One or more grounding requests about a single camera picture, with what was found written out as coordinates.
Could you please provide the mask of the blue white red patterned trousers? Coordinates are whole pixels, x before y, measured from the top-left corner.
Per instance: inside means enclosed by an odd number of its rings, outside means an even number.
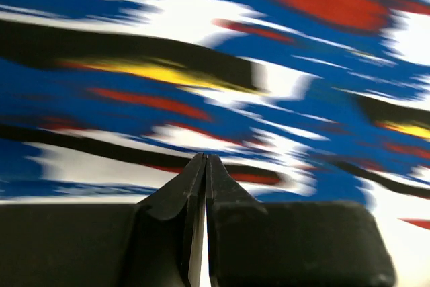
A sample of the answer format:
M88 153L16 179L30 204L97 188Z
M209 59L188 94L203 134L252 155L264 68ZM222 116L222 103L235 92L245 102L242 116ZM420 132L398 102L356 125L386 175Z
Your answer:
M196 152L260 200L429 228L429 0L1 0L2 196L143 194Z

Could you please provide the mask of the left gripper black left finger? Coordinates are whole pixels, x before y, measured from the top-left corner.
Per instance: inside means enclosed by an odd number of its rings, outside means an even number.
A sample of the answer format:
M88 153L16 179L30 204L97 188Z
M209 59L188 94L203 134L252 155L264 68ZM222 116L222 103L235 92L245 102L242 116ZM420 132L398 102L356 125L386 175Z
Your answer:
M206 158L135 204L1 206L2 286L198 286Z

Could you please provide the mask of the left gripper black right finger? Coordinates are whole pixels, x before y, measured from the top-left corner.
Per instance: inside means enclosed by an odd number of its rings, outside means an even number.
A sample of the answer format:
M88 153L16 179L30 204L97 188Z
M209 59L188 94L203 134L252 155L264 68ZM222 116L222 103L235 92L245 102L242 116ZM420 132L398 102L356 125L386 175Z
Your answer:
M262 203L206 164L208 265L213 286L393 286L374 217L355 202Z

